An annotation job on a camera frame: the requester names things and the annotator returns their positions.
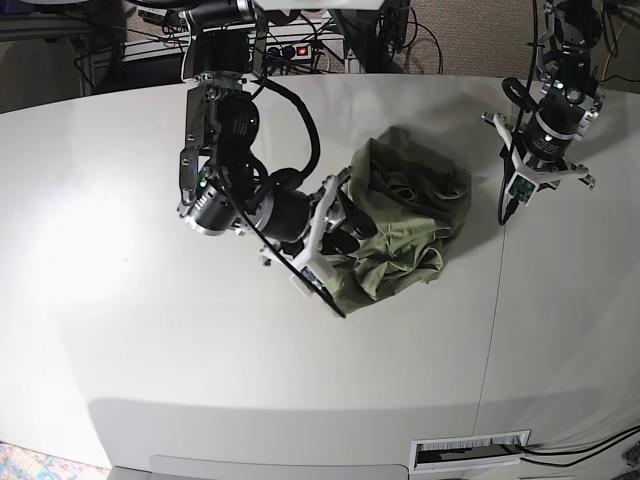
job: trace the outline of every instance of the table surface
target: table surface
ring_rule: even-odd
[[[371,465],[406,464],[413,439],[532,429],[573,444],[637,423],[640,98],[611,92],[572,146],[594,191],[566,180],[502,229],[501,143],[480,121],[511,112],[498,79],[283,81],[321,137],[308,191],[389,126],[470,172],[440,278],[341,320],[263,268],[257,239],[189,229],[185,85],[2,115],[0,440],[140,469],[153,455]],[[256,156],[302,166],[295,109],[256,103]],[[537,473],[469,475],[522,472]]]

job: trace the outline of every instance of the green cloth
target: green cloth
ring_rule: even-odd
[[[338,306],[350,313],[435,278],[464,225],[470,188],[466,172],[403,130],[370,139],[353,156],[345,193],[378,233],[350,256],[328,257],[338,276],[327,288]]]

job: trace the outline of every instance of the crumpled fabric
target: crumpled fabric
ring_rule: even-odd
[[[338,275],[326,286],[351,313],[438,275],[464,225],[471,183],[453,161],[392,128],[353,156],[345,193],[378,228],[355,253],[327,257]]]

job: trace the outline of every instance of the vent grille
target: vent grille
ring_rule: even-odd
[[[526,446],[530,430],[475,437],[417,440],[411,444],[410,471],[446,472],[470,470],[520,462],[523,454],[512,454],[502,445]]]

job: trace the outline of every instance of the floor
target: floor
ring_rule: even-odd
[[[600,0],[594,0],[599,9]],[[477,0],[414,0],[418,20],[437,36],[444,54],[447,75],[526,77],[530,59],[531,4],[523,0],[478,2]],[[149,28],[126,2],[110,12],[112,23],[146,30]],[[625,18],[615,18],[616,31]],[[408,27],[411,36],[411,25]],[[640,78],[640,23],[629,22],[620,40],[621,56],[610,62],[607,75]],[[68,41],[0,43],[0,113],[80,95],[79,78],[72,62],[74,52]],[[607,59],[604,42],[595,48],[593,63],[602,73]],[[403,54],[396,57],[405,64]],[[436,71],[434,45],[420,33],[411,58],[411,73]],[[640,83],[614,79],[607,87],[640,93]]]
[[[106,468],[0,443],[0,480],[105,480],[108,476]]]

